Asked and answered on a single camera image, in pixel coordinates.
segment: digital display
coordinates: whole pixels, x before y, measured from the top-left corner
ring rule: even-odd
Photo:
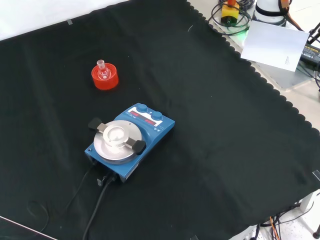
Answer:
[[[157,124],[156,122],[151,121],[150,119],[146,118],[145,116],[140,115],[139,113],[137,113],[133,110],[131,110],[129,113],[131,113],[133,116],[137,117],[138,119],[141,119],[141,120],[145,121],[146,123],[151,124],[153,126]]]

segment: white wall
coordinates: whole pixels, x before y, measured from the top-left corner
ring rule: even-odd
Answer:
[[[0,0],[0,41],[127,0]]]

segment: white paper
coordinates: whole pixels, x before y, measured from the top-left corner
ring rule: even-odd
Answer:
[[[294,72],[308,36],[308,32],[252,21],[241,58]]]
[[[0,41],[127,0],[0,0]]]

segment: cable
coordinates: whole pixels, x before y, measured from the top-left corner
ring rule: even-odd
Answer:
[[[271,227],[272,227],[272,229],[273,229],[273,231],[274,231],[274,234],[275,234],[276,239],[277,239],[277,240],[280,240],[279,237],[278,237],[278,234],[277,234],[277,230],[275,230],[274,223],[273,223],[271,217],[270,217],[270,223],[271,223]]]
[[[82,178],[82,180],[81,180],[81,182],[80,182],[80,184],[79,184],[79,186],[78,186],[75,194],[73,195],[73,197],[71,198],[71,200],[67,203],[67,205],[64,207],[63,211],[59,214],[60,217],[61,217],[63,214],[65,214],[66,211],[69,209],[69,207],[71,206],[72,202],[74,201],[74,199],[75,199],[76,196],[78,195],[79,190],[81,189],[81,187],[82,187],[82,185],[83,185],[83,183],[84,183],[84,181],[85,181],[85,178],[87,177],[87,175],[88,175],[89,172],[93,169],[94,166],[95,166],[95,165],[92,165],[92,166],[86,171],[86,173],[84,174],[84,176],[83,176],[83,178]],[[29,212],[29,214],[30,214],[31,216],[36,217],[36,215],[33,213],[33,211],[32,211],[31,208],[30,208],[30,205],[31,205],[31,204],[36,204],[36,205],[40,206],[41,209],[42,209],[42,210],[45,212],[45,214],[46,214],[46,222],[45,222],[45,225],[44,225],[44,227],[43,227],[40,231],[38,231],[38,232],[41,234],[41,233],[47,228],[47,226],[48,226],[48,224],[49,224],[50,215],[49,215],[48,209],[47,209],[45,206],[43,206],[41,203],[39,203],[39,202],[37,202],[37,201],[35,201],[35,200],[31,200],[31,201],[28,202],[27,207],[26,207],[27,211]],[[28,240],[28,239],[34,238],[34,237],[37,236],[39,233],[35,233],[35,234],[33,234],[33,235],[29,236],[29,237],[1,236],[1,235],[0,235],[0,239],[3,238],[3,239],[12,239],[12,240],[20,240],[20,239]]]
[[[302,217],[303,215],[307,214],[308,212],[310,212],[310,210],[314,207],[315,202],[312,203],[312,206],[310,207],[310,209],[308,211],[306,211],[305,213],[301,214],[300,216],[297,216],[296,218],[292,219],[292,220],[288,220],[288,221],[282,221],[281,223],[278,223],[278,225],[280,224],[285,224],[285,223],[289,223],[292,222],[294,220],[297,220],[298,218]]]
[[[314,76],[310,72],[308,72],[307,69],[300,62],[298,62],[298,66],[302,68],[309,77],[314,78]]]
[[[279,225],[278,225],[278,228],[279,228],[279,238],[280,238],[280,240],[282,240],[282,239],[281,239],[280,224],[281,224],[281,222],[280,222],[280,220],[279,220]]]
[[[95,166],[95,165],[92,165],[92,166],[86,171],[86,173],[84,174],[84,176],[83,176],[83,178],[82,178],[82,180],[81,180],[81,182],[80,182],[77,190],[75,191],[75,194],[73,195],[73,197],[71,198],[71,200],[67,203],[67,205],[64,207],[64,209],[62,210],[62,212],[59,214],[60,217],[62,217],[62,216],[68,211],[68,209],[69,209],[69,207],[71,206],[72,202],[74,201],[74,199],[75,199],[76,196],[78,195],[78,192],[79,192],[79,190],[81,189],[81,187],[82,187],[82,185],[83,185],[83,183],[84,183],[87,175],[88,175],[88,174],[90,173],[90,171],[94,168],[94,166]]]
[[[216,24],[222,26],[222,27],[225,27],[225,28],[229,28],[229,27],[233,27],[233,28],[244,28],[246,27],[245,29],[242,29],[240,31],[236,31],[236,32],[232,32],[232,33],[223,33],[223,32],[220,32],[220,34],[222,35],[226,35],[226,36],[232,36],[232,35],[236,35],[236,34],[240,34],[240,33],[243,33],[243,32],[246,32],[248,29],[249,29],[249,22],[251,20],[251,16],[247,13],[247,10],[250,9],[253,4],[255,3],[254,0],[240,0],[240,1],[236,1],[236,3],[239,4],[239,8],[236,7],[236,6],[231,6],[231,5],[228,5],[226,4],[225,2],[227,2],[227,0],[219,0],[219,3],[217,5],[215,5],[213,7],[213,9],[211,10],[211,17],[208,19],[208,24],[210,22],[210,20],[212,19]],[[215,15],[217,14],[218,11],[220,11],[222,8],[223,8],[223,5],[225,6],[228,6],[229,8],[233,8],[233,9],[236,9],[239,11],[239,15],[242,16],[242,18],[235,24],[222,24],[220,22],[218,22],[216,19],[215,19]],[[246,22],[242,25],[239,25],[239,23],[244,19],[246,18]]]
[[[296,204],[288,207],[286,210],[282,211],[282,212],[280,213],[279,217],[276,217],[276,218],[275,218],[274,223],[276,224],[276,223],[279,221],[279,218],[280,218],[281,216],[283,216],[284,214],[286,214],[287,212],[289,212],[289,211],[291,211],[291,210],[293,210],[293,209],[295,209],[295,208],[300,207],[300,205],[301,205],[301,203],[296,203]],[[269,223],[261,223],[260,226],[263,227],[263,228],[266,228],[266,227],[271,227],[271,224],[269,224]]]
[[[32,210],[30,209],[30,204],[36,204],[36,205],[40,206],[41,209],[45,212],[46,222],[45,222],[45,224],[44,224],[44,227],[43,227],[40,231],[35,231],[35,230],[33,230],[32,228],[23,226],[23,225],[21,225],[21,224],[18,224],[18,223],[16,223],[16,222],[13,222],[13,221],[11,221],[11,220],[9,220],[9,219],[7,219],[7,218],[1,217],[2,219],[5,219],[5,220],[7,220],[7,221],[9,221],[9,222],[11,222],[11,223],[14,223],[14,224],[16,224],[16,225],[18,225],[18,226],[20,226],[20,227],[26,228],[26,229],[28,229],[29,231],[35,232],[35,234],[33,234],[33,235],[31,235],[31,236],[28,236],[28,237],[23,237],[23,236],[0,236],[0,239],[13,239],[13,240],[21,240],[21,239],[22,239],[22,240],[28,240],[28,239],[34,238],[35,236],[37,236],[37,235],[39,235],[39,234],[42,234],[42,232],[47,228],[47,226],[48,226],[48,224],[49,224],[49,220],[50,220],[50,216],[49,216],[48,209],[47,209],[45,206],[43,206],[41,203],[37,202],[37,201],[34,201],[34,200],[29,201],[28,204],[27,204],[26,209],[27,209],[28,212],[29,212],[32,216],[34,216],[34,217],[36,217],[36,215],[35,215],[35,214],[32,212]]]
[[[100,193],[100,196],[99,196],[99,198],[98,198],[98,201],[96,202],[96,205],[95,205],[95,208],[94,208],[94,210],[93,210],[93,213],[92,213],[92,215],[91,215],[91,217],[90,217],[90,220],[89,220],[89,222],[88,222],[88,224],[87,224],[87,226],[86,226],[86,228],[85,228],[85,231],[84,231],[82,240],[86,240],[86,239],[87,239],[87,234],[88,234],[89,228],[90,228],[90,226],[91,226],[91,223],[92,223],[93,219],[94,219],[95,216],[96,216],[96,213],[97,213],[98,208],[99,208],[99,206],[100,206],[101,200],[102,200],[102,198],[103,198],[103,196],[104,196],[104,194],[105,194],[105,191],[106,191],[108,185],[109,185],[111,182],[115,181],[115,180],[116,180],[116,175],[115,175],[114,173],[112,173],[112,174],[111,174],[111,177],[109,177],[109,179],[108,179],[107,182],[105,183],[105,185],[104,185],[104,187],[103,187],[103,189],[102,189],[102,191],[101,191],[101,193]]]

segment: paper sheet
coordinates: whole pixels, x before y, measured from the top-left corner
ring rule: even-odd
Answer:
[[[294,72],[309,33],[252,21],[241,58]]]

